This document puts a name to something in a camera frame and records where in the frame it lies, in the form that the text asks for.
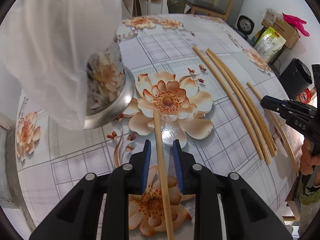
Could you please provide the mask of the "person's right hand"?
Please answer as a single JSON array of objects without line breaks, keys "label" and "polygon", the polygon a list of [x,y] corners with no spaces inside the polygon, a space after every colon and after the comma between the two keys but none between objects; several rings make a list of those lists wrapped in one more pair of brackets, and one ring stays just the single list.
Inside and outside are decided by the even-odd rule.
[{"label": "person's right hand", "polygon": [[313,173],[313,166],[319,166],[319,155],[311,155],[311,144],[307,138],[304,139],[301,150],[300,171],[303,175],[310,175]]}]

